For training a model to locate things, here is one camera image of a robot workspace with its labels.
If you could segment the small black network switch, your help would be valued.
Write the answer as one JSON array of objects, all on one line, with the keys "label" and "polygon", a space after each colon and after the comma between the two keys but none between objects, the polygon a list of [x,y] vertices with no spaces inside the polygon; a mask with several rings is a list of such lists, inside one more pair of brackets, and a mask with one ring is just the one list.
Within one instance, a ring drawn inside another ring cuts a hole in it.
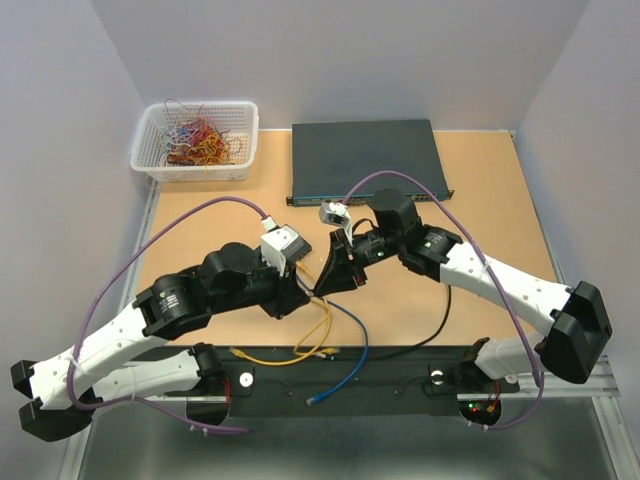
[{"label": "small black network switch", "polygon": [[312,251],[311,244],[296,230],[293,230],[293,240],[291,241],[287,257],[292,262],[299,262]]}]

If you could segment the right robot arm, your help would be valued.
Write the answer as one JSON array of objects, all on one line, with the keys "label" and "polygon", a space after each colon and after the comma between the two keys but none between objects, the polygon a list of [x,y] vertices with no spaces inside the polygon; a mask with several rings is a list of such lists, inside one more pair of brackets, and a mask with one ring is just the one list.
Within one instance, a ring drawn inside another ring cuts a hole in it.
[{"label": "right robot arm", "polygon": [[573,384],[589,379],[612,336],[598,288],[549,282],[479,254],[459,235],[423,223],[413,201],[396,189],[377,191],[369,206],[377,224],[356,234],[346,205],[321,204],[321,221],[335,229],[316,296],[355,290],[366,283],[366,267],[397,257],[409,271],[474,293],[533,327],[529,335],[477,341],[460,366],[466,387],[482,390],[534,369]]}]

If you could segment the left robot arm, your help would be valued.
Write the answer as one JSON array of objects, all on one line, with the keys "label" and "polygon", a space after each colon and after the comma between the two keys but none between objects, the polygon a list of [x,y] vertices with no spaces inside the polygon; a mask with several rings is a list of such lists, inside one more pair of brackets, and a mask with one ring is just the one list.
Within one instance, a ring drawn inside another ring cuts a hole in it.
[{"label": "left robot arm", "polygon": [[22,429],[54,442],[89,426],[95,406],[113,398],[211,394],[231,386],[210,344],[196,344],[163,360],[129,363],[206,327],[215,314],[258,306],[280,319],[306,305],[310,299],[297,284],[295,263],[311,250],[305,241],[294,243],[285,248],[284,266],[278,268],[266,248],[228,243],[199,265],[159,277],[88,336],[77,358],[65,351],[45,361],[12,365],[13,386],[29,399],[19,410]]}]

